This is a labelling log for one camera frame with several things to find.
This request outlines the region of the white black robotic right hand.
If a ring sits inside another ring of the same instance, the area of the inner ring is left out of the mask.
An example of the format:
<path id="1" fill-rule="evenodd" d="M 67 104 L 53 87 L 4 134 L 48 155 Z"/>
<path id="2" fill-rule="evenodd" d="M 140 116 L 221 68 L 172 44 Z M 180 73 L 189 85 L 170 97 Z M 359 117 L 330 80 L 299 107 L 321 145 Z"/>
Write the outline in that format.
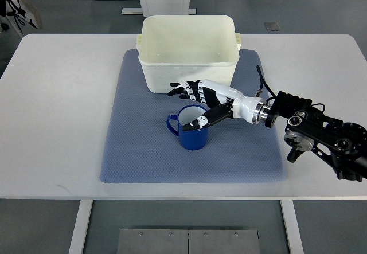
<path id="1" fill-rule="evenodd" d="M 226 118 L 242 118 L 248 123 L 260 122 L 260 111 L 265 100 L 260 97 L 249 97 L 240 91 L 211 80 L 186 81 L 170 83 L 173 88 L 167 95 L 179 95 L 180 99 L 190 99 L 207 105 L 209 109 L 183 125 L 184 131 L 194 131 L 217 124 Z"/>

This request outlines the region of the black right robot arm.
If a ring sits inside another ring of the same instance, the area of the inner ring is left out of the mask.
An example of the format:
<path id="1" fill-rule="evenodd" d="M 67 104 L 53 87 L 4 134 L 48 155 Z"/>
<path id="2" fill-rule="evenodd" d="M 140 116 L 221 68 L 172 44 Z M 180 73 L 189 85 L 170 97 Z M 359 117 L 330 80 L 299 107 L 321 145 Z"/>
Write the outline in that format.
<path id="1" fill-rule="evenodd" d="M 325 105 L 280 91 L 269 91 L 272 101 L 259 112 L 259 120 L 271 128 L 276 118 L 286 119 L 284 141 L 291 147 L 287 156 L 294 163 L 311 151 L 326 162 L 339 180 L 361 182 L 366 178 L 366 129 L 324 114 Z"/>

